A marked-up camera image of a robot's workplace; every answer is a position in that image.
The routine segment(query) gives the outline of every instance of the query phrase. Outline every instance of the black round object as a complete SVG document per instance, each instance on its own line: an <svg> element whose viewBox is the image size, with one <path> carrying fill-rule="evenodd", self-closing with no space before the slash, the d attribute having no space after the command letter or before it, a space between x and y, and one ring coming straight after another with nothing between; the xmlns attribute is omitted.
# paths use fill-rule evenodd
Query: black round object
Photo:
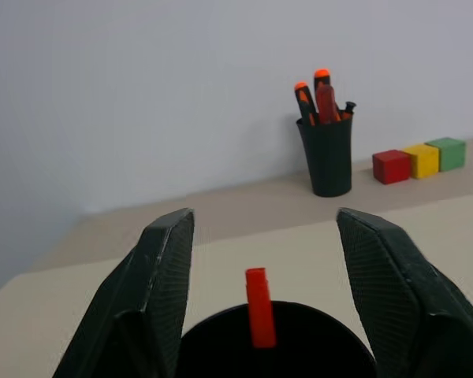
<svg viewBox="0 0 473 378"><path fill-rule="evenodd" d="M176 377L376 377L373 356L341 322L298 303L273 309L276 348L254 350L248 306L233 307L183 336Z"/></svg>

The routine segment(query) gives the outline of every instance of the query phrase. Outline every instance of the table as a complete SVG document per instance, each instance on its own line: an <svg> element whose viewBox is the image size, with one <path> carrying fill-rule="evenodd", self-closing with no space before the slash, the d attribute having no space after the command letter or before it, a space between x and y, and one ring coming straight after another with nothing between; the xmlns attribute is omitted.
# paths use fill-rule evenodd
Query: table
<svg viewBox="0 0 473 378"><path fill-rule="evenodd" d="M273 299L319 308L367 344L333 221L339 206L405 228L473 303L473 143L470 150L466 169L396 186L375 183L359 167L353 192L340 198L316 198L297 175L88 218L0 290L0 377L51 376L98 285L143 226L185 206L197 212L185 331L245 302L244 270L265 266Z"/></svg>

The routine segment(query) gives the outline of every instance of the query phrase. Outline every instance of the wooden block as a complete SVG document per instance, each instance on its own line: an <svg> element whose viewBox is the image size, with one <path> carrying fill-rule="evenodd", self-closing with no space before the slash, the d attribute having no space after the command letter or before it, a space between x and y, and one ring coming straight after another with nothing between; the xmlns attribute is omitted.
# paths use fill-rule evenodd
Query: wooden block
<svg viewBox="0 0 473 378"><path fill-rule="evenodd" d="M403 149L412 160L412 177L423 179L439 172L440 150L426 144L417 144Z"/></svg>
<svg viewBox="0 0 473 378"><path fill-rule="evenodd" d="M453 138L441 138L426 143L440 150L440 172L464 167L466 142Z"/></svg>
<svg viewBox="0 0 473 378"><path fill-rule="evenodd" d="M409 154L389 150L373 154L373 176L383 184L408 180L411 171Z"/></svg>

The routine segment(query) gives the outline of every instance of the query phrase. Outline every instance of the red block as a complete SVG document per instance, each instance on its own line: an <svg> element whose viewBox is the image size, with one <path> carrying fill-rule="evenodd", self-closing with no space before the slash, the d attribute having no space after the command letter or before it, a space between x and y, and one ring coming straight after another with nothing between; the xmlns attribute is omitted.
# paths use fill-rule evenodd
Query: red block
<svg viewBox="0 0 473 378"><path fill-rule="evenodd" d="M381 183L397 183L410 178L410 155L403 151L389 150L373 155L373 176Z"/></svg>

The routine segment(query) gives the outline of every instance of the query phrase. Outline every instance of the pen cup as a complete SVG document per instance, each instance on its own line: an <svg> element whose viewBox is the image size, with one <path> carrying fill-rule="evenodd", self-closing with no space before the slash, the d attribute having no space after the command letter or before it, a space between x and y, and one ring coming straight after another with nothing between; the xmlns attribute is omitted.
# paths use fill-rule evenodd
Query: pen cup
<svg viewBox="0 0 473 378"><path fill-rule="evenodd" d="M197 324L181 340L176 378L375 378L372 354L330 315L294 302L272 301L277 346L252 347L248 305Z"/></svg>
<svg viewBox="0 0 473 378"><path fill-rule="evenodd" d="M307 156L312 190L319 197L337 197L352 189L352 117L320 126L296 122Z"/></svg>

